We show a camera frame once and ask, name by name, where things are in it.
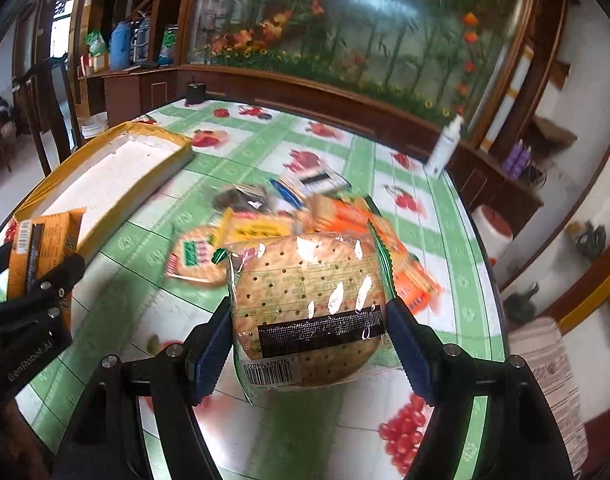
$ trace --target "floral glass panel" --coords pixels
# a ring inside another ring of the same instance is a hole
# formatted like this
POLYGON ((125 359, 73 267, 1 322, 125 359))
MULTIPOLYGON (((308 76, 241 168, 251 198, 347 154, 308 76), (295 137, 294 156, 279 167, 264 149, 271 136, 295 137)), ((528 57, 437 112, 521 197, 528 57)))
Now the floral glass panel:
POLYGON ((187 61, 279 72, 470 120, 520 0, 195 0, 187 61))

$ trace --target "green and white checkered tablecloth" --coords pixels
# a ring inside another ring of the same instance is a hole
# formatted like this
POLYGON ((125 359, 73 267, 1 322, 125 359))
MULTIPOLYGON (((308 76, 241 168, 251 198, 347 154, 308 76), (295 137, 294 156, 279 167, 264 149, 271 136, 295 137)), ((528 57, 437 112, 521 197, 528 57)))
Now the green and white checkered tablecloth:
MULTIPOLYGON (((370 194, 408 249, 445 292, 417 319, 444 342, 474 357, 505 358, 492 285, 476 236, 447 176, 426 178, 421 164, 363 137, 265 109, 271 119, 245 115, 236 103, 176 102, 151 112, 159 126, 192 137, 196 130, 225 132, 154 193, 104 245, 76 286, 73 345, 18 395, 21 411, 54 451, 98 362, 109 353, 147 357, 147 343, 184 340, 207 321, 226 288, 200 289, 163 277, 173 229, 213 218, 211 199, 227 183, 268 185, 288 168, 321 162, 354 190, 370 194), (229 117, 216 117, 226 108, 229 117)), ((0 276, 0 301, 6 276, 0 276)), ((294 393, 270 392, 258 405, 245 401, 231 358, 216 391, 195 410, 224 479, 400 479, 384 451, 378 425, 407 402, 400 370, 352 383, 294 393)), ((152 469, 169 478, 149 404, 142 418, 152 469)), ((486 412, 477 398, 456 478, 472 476, 486 412)))

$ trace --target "screw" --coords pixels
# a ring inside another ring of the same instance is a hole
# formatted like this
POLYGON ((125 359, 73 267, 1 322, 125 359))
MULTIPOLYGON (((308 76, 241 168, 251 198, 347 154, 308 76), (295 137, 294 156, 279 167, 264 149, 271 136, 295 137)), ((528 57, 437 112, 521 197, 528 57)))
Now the screw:
POLYGON ((443 345, 443 352, 449 356, 456 357, 457 355, 461 355, 461 347, 454 343, 448 343, 443 345))
POLYGON ((520 355, 512 354, 508 357, 508 362, 514 368, 523 368, 525 366, 525 359, 523 359, 520 355))
POLYGON ((175 343, 165 348, 165 353, 170 357, 178 357, 183 353, 183 345, 175 343))
POLYGON ((103 368, 112 368, 118 362, 118 357, 115 355, 107 355, 102 360, 101 365, 103 368))

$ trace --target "green label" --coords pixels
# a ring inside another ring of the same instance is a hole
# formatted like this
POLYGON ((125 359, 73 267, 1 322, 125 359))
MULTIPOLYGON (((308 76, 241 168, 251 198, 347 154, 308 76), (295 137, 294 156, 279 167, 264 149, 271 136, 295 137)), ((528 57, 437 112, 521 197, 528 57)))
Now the green label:
POLYGON ((185 267, 198 265, 196 242, 183 242, 183 253, 185 255, 185 267))

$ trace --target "black printed label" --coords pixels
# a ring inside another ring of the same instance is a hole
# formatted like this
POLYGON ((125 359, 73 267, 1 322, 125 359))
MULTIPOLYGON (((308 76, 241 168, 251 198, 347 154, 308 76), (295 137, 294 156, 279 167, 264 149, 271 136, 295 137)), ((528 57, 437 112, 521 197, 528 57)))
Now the black printed label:
POLYGON ((264 358, 369 339, 385 333, 381 306, 258 326, 264 358))

